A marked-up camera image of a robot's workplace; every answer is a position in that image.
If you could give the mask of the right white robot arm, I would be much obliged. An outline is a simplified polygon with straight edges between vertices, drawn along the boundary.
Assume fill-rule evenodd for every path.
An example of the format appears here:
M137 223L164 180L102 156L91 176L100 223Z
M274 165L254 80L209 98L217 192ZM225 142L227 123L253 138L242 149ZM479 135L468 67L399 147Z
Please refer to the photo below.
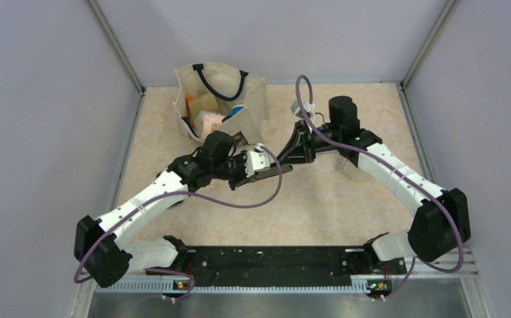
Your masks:
M285 166L309 164L320 152L335 150L346 159L354 180L375 178L410 212L408 230L379 235L364 244L363 265L382 272L395 258L415 256L433 262L453 250L464 258L464 244L471 237L466 195L457 188L446 190L421 176L398 159L375 133L360 126L357 106L348 96L329 100L330 120L313 124L315 106L295 101L299 117L293 134L279 154Z

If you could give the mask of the black phone case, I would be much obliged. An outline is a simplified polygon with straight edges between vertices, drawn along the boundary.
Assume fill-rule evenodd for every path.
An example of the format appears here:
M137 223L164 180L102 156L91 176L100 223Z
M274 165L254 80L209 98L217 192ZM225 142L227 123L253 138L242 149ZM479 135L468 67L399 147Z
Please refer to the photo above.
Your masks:
M281 165L281 167L278 168L276 166L276 164L272 164L270 169L256 172L255 173L255 179L257 181L264 180L264 179L267 179L267 178L272 178L272 177L278 176L280 173L281 174L289 173L292 170L293 170L293 166L292 165Z

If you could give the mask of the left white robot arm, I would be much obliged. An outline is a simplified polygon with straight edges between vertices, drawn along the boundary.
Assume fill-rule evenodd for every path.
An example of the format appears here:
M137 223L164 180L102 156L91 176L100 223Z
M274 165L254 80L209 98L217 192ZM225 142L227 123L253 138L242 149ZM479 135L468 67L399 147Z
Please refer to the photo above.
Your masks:
M172 274L184 271L187 256L169 239L143 246L131 240L154 218L188 197L223 205L223 201L199 194L211 181L224 180L230 189L236 189L272 168L279 177L283 175L278 158L263 144L236 152L231 136L219 131L209 134L201 146L177 157L127 202L96 219L86 215L78 221L73 254L79 265L74 283L94 280L105 288L132 270L164 267Z

